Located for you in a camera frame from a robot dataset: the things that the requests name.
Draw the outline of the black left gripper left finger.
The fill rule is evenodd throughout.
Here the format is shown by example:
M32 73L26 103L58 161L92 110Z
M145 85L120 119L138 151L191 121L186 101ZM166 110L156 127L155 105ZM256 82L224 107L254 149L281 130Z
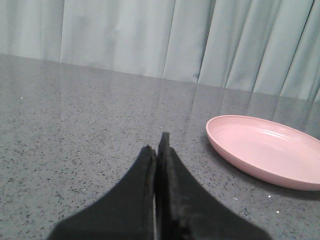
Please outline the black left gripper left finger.
M103 197L62 220L50 240L152 240L156 152L143 147L123 178Z

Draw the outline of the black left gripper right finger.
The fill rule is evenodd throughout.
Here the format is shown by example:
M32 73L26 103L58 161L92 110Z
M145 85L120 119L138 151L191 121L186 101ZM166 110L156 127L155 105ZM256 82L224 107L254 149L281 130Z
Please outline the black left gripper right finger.
M156 227L159 240L269 240L260 227L217 201L188 171L170 135L158 145L155 177Z

